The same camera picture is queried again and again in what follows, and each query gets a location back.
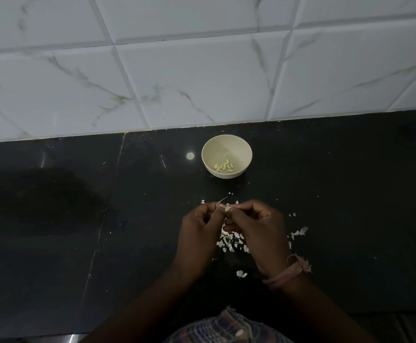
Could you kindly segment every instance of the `black countertop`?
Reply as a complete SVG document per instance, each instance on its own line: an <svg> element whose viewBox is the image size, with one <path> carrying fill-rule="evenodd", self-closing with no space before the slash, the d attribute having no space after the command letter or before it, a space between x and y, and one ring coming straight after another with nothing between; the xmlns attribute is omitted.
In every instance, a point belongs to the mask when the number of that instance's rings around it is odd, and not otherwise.
<svg viewBox="0 0 416 343"><path fill-rule="evenodd" d="M222 133L253 151L231 180L200 157ZM278 208L289 233L308 227L292 249L344 310L416 311L416 111L406 111L0 143L0 338L92 330L171 263L182 216L226 196ZM227 305L242 313L245 296L262 302L246 253L218 250L197 287L186 301L197 310L178 324Z"/></svg>

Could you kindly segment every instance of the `person's right hand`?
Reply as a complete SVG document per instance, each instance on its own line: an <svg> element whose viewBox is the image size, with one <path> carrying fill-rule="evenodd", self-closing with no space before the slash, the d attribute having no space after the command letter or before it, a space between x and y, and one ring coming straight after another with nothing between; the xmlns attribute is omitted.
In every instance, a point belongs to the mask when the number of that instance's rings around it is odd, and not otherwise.
<svg viewBox="0 0 416 343"><path fill-rule="evenodd" d="M226 231L241 230L259 270L269 278L284 271L291 255L283 215L258 200L233 204L225 213Z"/></svg>

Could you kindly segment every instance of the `tiled wall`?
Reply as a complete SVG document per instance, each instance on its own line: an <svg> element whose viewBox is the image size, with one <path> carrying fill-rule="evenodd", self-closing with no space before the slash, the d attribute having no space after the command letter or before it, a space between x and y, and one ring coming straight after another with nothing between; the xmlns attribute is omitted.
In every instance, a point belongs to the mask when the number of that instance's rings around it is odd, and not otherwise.
<svg viewBox="0 0 416 343"><path fill-rule="evenodd" d="M416 108L416 0L0 0L0 140Z"/></svg>

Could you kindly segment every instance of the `pink wrist band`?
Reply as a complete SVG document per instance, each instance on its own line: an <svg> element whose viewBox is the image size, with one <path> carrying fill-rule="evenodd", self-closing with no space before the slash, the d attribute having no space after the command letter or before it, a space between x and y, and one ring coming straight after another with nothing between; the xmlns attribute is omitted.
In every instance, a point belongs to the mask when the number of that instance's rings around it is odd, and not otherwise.
<svg viewBox="0 0 416 343"><path fill-rule="evenodd" d="M311 272L311 266L308 264L308 261L305 261L296 254L289 255L288 259L291 256L295 256L297 258L297 261L277 276L263 281L265 284L268 285L270 289L281 288L285 283L289 282L292 278L299 275L302 271Z"/></svg>

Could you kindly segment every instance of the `bowl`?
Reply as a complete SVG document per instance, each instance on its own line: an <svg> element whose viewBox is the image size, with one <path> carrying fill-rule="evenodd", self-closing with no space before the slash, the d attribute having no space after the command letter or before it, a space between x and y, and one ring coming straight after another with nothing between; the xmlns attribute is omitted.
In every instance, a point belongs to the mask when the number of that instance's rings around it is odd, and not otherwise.
<svg viewBox="0 0 416 343"><path fill-rule="evenodd" d="M221 165L229 161L233 164L232 172L216 172L214 165ZM252 149L248 142L235 135L219 135L211 138L202 148L202 161L207 170L215 177L231 179L238 177L252 160Z"/></svg>

